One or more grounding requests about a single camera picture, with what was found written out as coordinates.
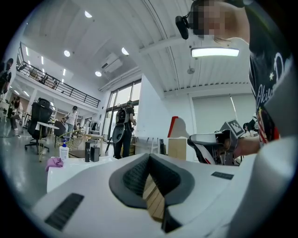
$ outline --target red object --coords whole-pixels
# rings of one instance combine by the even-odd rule
[[[174,123],[177,118],[178,118],[177,116],[172,117],[171,125],[169,126],[168,138],[170,138],[170,136],[171,136],[171,133],[172,133],[172,130],[174,127]]]
[[[205,160],[206,160],[207,164],[211,165],[211,163],[209,162],[209,160],[207,160],[206,158],[205,158]]]

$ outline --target air conditioner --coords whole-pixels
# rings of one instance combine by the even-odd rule
[[[105,72],[113,72],[117,68],[123,65],[122,61],[114,54],[111,53],[103,62],[102,62],[102,69]]]

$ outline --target white ceiling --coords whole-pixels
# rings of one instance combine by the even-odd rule
[[[221,84],[247,86],[249,48],[239,39],[221,46],[240,50],[237,57],[194,59],[190,47],[220,46],[190,33],[183,40],[175,17],[186,15],[192,0],[47,0],[33,14],[25,30],[26,44],[47,58],[102,87],[137,66],[160,96],[164,92]],[[92,18],[86,18],[88,11]],[[121,53],[121,48],[129,56]],[[71,57],[63,55],[67,49]],[[95,76],[101,62],[115,53],[123,66]],[[194,74],[188,74],[189,68]]]
[[[33,90],[34,90],[32,87],[26,85],[25,83],[23,83],[22,81],[17,80],[17,79],[15,79],[12,82],[11,87],[13,87],[12,89],[13,90],[16,90],[20,94],[21,97],[23,97],[23,98],[25,98],[27,100],[30,100],[30,97],[28,97],[24,93],[24,91],[26,93],[28,93],[29,96],[31,96],[32,93],[33,93]],[[46,99],[46,100],[48,100],[50,102],[53,102],[54,107],[55,108],[58,108],[58,111],[59,112],[61,112],[61,111],[63,111],[63,112],[70,112],[72,110],[73,106],[74,106],[74,105],[71,105],[69,103],[66,103],[66,102],[64,102],[62,100],[53,98],[53,97],[51,97],[51,96],[49,96],[49,95],[47,95],[47,94],[45,94],[43,92],[40,92],[40,91],[37,92],[36,97],[35,97],[35,100],[37,100],[38,98],[43,98],[43,99]],[[93,112],[89,112],[88,110],[84,110],[84,109],[82,109],[82,108],[80,108],[78,106],[78,115],[79,116],[84,117],[84,116],[87,116],[87,115],[90,115],[90,114],[93,114]]]

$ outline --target fluorescent light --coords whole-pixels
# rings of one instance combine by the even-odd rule
[[[91,17],[92,17],[92,16],[90,15],[90,13],[87,12],[87,11],[85,11],[85,16],[86,16],[87,18],[91,18]]]
[[[191,56],[202,57],[202,56],[238,56],[239,50],[234,48],[222,48],[222,47],[206,47],[206,48],[193,48],[191,49]]]
[[[101,72],[98,72],[98,71],[96,71],[96,72],[95,72],[95,75],[96,75],[97,77],[101,77],[102,73],[101,73]]]
[[[122,48],[122,53],[125,54],[125,55],[129,55],[129,53],[124,48]]]
[[[66,57],[69,57],[69,56],[70,56],[70,52],[69,52],[68,50],[65,50],[65,51],[64,51],[64,55],[65,55]]]

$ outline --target window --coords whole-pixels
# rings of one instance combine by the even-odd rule
[[[131,100],[136,101],[140,99],[140,92],[141,92],[141,83],[134,85],[134,90],[132,92]]]
[[[115,106],[118,106],[120,104],[123,104],[129,101],[130,93],[131,93],[131,86],[124,88],[122,90],[119,90],[116,98]]]
[[[105,140],[109,139],[113,135],[113,131],[116,126],[116,114],[120,109],[120,105],[125,104],[129,100],[132,100],[135,110],[134,119],[137,120],[140,91],[141,80],[138,80],[111,93],[111,100],[108,103],[102,130],[102,134]]]

